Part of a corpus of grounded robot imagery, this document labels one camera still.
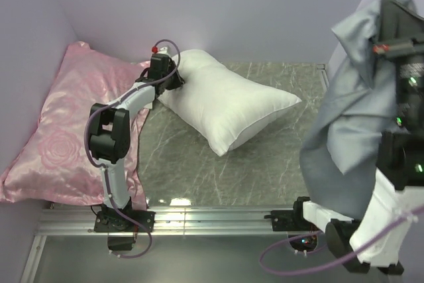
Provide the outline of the white pillow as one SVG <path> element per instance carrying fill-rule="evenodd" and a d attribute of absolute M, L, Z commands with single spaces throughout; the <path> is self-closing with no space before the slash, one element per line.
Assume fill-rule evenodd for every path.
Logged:
<path fill-rule="evenodd" d="M 203 50 L 186 50 L 172 59 L 185 83 L 159 100 L 199 132 L 217 156 L 238 148 L 301 103 L 295 94 L 230 71 Z"/>

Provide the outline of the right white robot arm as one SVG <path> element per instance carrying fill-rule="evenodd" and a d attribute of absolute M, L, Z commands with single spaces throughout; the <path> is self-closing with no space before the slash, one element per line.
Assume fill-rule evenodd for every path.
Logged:
<path fill-rule="evenodd" d="M 301 147 L 314 224 L 350 272 L 400 275 L 399 250 L 423 212 L 423 18 L 413 0 L 377 0 L 333 32 L 346 54 Z"/>

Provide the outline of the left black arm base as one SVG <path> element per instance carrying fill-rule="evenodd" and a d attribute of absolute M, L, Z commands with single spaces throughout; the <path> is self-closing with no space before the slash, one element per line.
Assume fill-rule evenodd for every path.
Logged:
<path fill-rule="evenodd" d="M 127 255 L 123 258 L 142 256 L 150 250 L 155 212 L 134 210 L 129 203 L 124 209 L 119 209 L 118 213 L 113 208 L 101 205 L 100 210 L 95 214 L 93 232 L 107 234 L 107 247 L 116 256 L 123 252 L 132 251 L 138 234 L 141 233 L 148 235 L 147 247 L 137 255 Z"/>

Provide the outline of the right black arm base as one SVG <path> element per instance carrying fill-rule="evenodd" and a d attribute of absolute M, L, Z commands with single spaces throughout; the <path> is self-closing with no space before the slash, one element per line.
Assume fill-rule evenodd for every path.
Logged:
<path fill-rule="evenodd" d="M 273 232 L 314 232 L 317 228 L 306 221 L 302 213 L 295 212 L 292 209 L 272 210 L 264 216 L 269 219 Z M 289 242 L 290 247 L 298 252 L 312 253 L 318 245 L 318 236 L 310 235 L 305 238 L 296 239 Z"/>

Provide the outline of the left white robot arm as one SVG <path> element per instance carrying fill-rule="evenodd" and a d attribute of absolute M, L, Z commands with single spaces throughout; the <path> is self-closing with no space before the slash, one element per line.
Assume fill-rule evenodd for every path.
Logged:
<path fill-rule="evenodd" d="M 150 65 L 130 89 L 118 98 L 91 106 L 84 131 L 84 147 L 92 166 L 101 172 L 102 213 L 118 231 L 127 231 L 134 219 L 124 161 L 131 146 L 131 123 L 138 112 L 166 90 L 184 85 L 178 73 L 181 54 L 153 53 Z"/>

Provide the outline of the grey pillowcase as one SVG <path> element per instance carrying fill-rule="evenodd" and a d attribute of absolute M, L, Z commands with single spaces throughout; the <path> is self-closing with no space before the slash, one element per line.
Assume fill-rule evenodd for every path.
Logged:
<path fill-rule="evenodd" d="M 342 60 L 299 155 L 311 200 L 353 219 L 362 219 L 372 196 L 382 132 L 399 129 L 395 66 L 373 51 L 380 2 L 333 27 Z"/>

